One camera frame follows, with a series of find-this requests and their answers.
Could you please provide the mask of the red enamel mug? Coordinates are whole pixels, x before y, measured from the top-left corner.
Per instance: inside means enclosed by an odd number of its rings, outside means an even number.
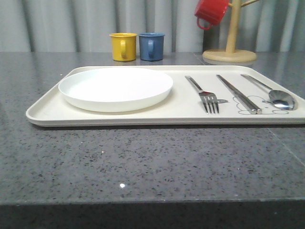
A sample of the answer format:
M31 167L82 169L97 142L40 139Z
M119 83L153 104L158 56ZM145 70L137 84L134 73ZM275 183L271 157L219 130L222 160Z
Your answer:
M200 0L195 8L194 15L197 18L197 26L200 29L208 30L218 25L223 19L229 7L229 0ZM200 24L200 21L209 23L207 27Z

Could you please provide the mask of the yellow enamel mug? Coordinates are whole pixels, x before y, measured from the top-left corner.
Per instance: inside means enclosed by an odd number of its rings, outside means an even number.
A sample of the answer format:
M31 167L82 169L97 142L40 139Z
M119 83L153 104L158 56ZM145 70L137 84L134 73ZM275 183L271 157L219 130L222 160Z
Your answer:
M111 33L112 58L115 61L136 60L136 33Z

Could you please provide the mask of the silver metal fork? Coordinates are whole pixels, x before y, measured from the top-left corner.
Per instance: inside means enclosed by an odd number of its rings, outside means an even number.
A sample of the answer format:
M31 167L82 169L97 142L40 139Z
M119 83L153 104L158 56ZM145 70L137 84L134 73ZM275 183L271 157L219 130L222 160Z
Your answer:
M217 96L212 92L204 91L192 77L185 76L185 78L197 90L206 113L207 114L218 114L219 105L218 105Z

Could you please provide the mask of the wooden mug tree stand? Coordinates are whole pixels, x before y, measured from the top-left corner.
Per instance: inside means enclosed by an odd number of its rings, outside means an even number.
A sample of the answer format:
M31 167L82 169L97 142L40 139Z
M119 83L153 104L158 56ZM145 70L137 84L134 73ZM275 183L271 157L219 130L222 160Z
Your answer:
M241 8L254 2L257 1L248 0L242 3L241 0L233 0L229 3L232 10L226 48L206 50L203 52L203 58L221 62L251 62L256 60L257 56L254 52L236 49Z

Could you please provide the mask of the blue enamel mug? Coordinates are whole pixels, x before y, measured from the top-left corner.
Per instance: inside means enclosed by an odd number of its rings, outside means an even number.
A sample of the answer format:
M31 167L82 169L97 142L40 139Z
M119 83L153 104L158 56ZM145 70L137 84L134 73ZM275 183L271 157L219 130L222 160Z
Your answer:
M140 59L160 61L163 59L164 33L139 33Z

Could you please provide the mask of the grey pleated curtain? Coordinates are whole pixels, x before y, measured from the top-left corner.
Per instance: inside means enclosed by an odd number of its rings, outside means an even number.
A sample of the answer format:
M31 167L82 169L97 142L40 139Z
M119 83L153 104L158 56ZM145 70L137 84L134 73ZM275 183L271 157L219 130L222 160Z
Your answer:
M231 13L204 31L195 0L3 0L2 52L109 52L113 32L162 32L166 52L224 48ZM305 3L260 0L241 9L237 48L255 52L305 49Z

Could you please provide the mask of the white round plate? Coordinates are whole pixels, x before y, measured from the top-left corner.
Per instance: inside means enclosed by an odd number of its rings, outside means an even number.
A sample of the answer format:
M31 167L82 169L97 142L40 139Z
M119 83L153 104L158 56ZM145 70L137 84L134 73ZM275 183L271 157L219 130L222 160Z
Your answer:
M63 79L58 89L64 99L84 110L128 112L163 101L173 79L160 71L138 67L108 67Z

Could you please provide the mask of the cream rabbit serving tray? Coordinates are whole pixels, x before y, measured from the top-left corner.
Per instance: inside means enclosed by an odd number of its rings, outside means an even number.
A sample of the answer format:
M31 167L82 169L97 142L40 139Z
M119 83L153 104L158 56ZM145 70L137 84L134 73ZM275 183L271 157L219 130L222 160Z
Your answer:
M162 102L137 111L123 113L100 113L82 110L66 102L58 87L52 87L27 111L27 119L36 125L58 126L114 126L114 125L201 125L201 124L303 124L305 101L295 95L296 106L292 111L276 109L269 103L268 91L243 78L247 74L273 89L282 86L263 74L236 65L153 65L170 75L173 89ZM250 114L217 78L221 75L234 87L262 109L262 114ZM219 106L218 114L207 114L200 98L186 80L193 77L205 90L213 92L226 102Z

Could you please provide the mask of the silver metal spoon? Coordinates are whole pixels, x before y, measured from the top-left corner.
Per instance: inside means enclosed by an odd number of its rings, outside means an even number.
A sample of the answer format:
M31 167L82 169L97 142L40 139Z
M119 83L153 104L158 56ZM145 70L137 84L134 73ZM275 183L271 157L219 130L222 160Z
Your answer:
M278 109L282 110L294 110L295 108L295 99L287 92L281 90L274 90L270 86L266 85L265 83L255 79L254 77L247 75L245 73L241 74L242 77L245 79L260 85L269 90L268 96L270 102Z

